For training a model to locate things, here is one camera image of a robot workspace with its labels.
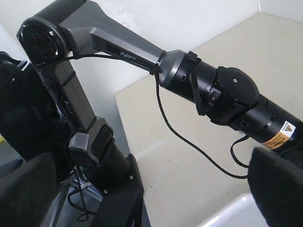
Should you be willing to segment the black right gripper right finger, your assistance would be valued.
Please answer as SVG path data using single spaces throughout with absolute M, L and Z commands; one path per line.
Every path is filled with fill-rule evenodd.
M 248 183 L 258 209 L 270 227 L 303 225 L 303 150 L 282 155 L 254 148 Z

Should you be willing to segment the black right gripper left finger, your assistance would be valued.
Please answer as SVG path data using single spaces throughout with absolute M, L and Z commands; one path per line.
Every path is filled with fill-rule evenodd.
M 43 153 L 0 180 L 0 225 L 41 226 L 57 193 L 51 153 Z

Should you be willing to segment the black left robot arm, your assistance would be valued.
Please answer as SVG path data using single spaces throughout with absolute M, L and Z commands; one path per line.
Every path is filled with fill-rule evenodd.
M 241 131 L 277 156 L 303 166 L 303 123 L 259 93 L 237 68 L 215 68 L 193 52 L 166 52 L 108 17 L 90 0 L 56 0 L 25 20 L 17 39 L 74 131 L 72 156 L 96 167 L 103 150 L 101 121 L 71 66 L 73 59 L 122 60 L 148 71 L 156 86 L 192 102 L 214 124 Z

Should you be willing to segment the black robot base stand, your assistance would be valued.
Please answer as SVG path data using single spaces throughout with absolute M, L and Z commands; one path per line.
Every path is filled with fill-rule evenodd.
M 77 185 L 74 180 L 64 186 L 51 208 L 52 216 L 49 223 L 43 227 L 149 227 L 150 221 L 144 204 L 144 188 L 139 169 L 132 154 L 125 156 L 130 164 L 129 179 L 118 187 L 103 192 L 93 190 L 89 182 Z M 69 203 L 76 207 L 71 200 L 73 195 L 87 195 L 97 202 L 97 211 L 87 209 L 79 216 L 78 221 L 73 221 L 64 210 L 64 204 Z

